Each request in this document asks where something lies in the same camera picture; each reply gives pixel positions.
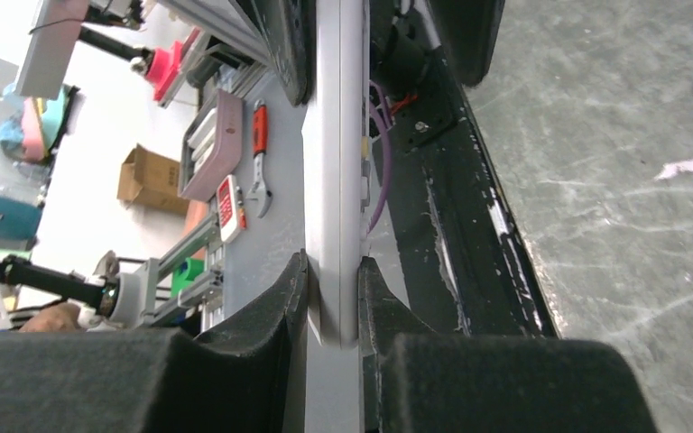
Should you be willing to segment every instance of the black cylinder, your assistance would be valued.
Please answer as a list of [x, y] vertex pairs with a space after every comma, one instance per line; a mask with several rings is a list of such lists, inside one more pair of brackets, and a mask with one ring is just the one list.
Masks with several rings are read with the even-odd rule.
[[393, 27], [383, 47], [371, 40], [371, 79], [393, 99], [402, 99], [423, 80], [427, 59], [421, 46]]
[[194, 88], [203, 88], [219, 72], [222, 63], [211, 56], [204, 56], [187, 73], [187, 82]]
[[136, 57], [142, 57], [142, 50], [132, 47], [131, 45], [126, 45], [123, 42], [116, 41], [115, 39], [105, 36], [100, 32], [95, 32], [87, 27], [81, 26], [81, 33], [79, 34], [79, 41], [85, 42], [92, 47], [99, 50], [112, 54], [118, 58], [126, 61], [130, 61]]

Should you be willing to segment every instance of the red wrench handle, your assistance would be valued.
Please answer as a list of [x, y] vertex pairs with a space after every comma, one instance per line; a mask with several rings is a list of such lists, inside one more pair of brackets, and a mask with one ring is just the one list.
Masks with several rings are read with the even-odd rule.
[[254, 111], [254, 156], [267, 152], [267, 106], [259, 105]]

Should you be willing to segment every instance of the red wire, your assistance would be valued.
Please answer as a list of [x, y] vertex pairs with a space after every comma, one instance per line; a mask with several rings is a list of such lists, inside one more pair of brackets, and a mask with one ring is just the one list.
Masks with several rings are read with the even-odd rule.
[[409, 93], [402, 101], [392, 106], [390, 109], [392, 115], [395, 115], [398, 111], [415, 102], [416, 99], [418, 99], [418, 95], [412, 95]]

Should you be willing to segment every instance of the screw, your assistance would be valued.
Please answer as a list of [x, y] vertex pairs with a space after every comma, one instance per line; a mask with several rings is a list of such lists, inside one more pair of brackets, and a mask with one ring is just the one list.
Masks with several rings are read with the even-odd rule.
[[147, 62], [141, 57], [134, 57], [129, 62], [131, 70], [139, 75], [147, 74]]

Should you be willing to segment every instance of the blue container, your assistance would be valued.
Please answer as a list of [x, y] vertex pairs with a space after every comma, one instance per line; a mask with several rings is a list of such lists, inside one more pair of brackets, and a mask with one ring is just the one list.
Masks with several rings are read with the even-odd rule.
[[7, 197], [0, 197], [0, 239], [27, 241], [35, 237], [41, 210]]

